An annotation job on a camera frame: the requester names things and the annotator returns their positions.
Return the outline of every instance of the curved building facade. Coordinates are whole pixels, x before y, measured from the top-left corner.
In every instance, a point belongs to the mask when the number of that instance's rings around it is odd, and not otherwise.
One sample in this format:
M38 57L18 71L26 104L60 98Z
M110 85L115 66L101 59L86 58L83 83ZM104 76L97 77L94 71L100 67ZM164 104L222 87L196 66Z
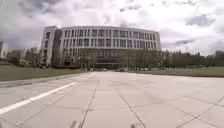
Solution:
M68 56L77 61L80 51L86 49L97 50L97 56L107 58L119 56L124 49L160 51L160 35L156 31L126 27L45 27L41 45L43 63L50 65L55 56L62 64Z

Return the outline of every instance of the green lawn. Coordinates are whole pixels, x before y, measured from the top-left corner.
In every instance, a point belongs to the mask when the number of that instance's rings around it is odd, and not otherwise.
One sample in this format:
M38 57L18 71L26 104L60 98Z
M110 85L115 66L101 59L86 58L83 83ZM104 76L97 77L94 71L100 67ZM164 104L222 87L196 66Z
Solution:
M81 73L71 69L39 69L0 65L0 81L24 80Z
M136 71L136 73L153 75L194 76L194 77L224 77L224 67L188 68L158 71Z

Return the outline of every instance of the sky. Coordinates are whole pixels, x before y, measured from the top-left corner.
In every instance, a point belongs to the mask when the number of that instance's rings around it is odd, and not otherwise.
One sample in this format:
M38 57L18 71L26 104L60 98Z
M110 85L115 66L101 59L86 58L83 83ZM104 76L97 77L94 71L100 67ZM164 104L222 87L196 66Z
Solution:
M163 50L224 49L223 0L0 0L0 40L39 47L45 26L126 26L160 33Z

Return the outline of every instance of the distant building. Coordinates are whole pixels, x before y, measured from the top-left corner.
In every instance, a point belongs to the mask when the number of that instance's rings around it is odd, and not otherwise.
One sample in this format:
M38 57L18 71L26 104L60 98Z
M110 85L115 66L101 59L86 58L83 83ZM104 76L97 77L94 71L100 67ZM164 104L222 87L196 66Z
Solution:
M118 67L122 51L126 49L161 51L160 35L156 31L128 27L74 26L59 29L48 26L43 32L40 56L44 65L52 65L52 60L68 65L68 58L76 63L82 51L89 50L96 51L96 64Z
M0 59L7 59L8 44L0 41Z

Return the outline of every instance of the paved plaza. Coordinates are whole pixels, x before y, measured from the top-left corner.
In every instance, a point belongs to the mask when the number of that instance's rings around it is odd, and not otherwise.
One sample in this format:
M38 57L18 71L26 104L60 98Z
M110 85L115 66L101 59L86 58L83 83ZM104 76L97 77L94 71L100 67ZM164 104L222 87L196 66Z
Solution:
M222 78L108 71L1 84L2 128L224 128Z

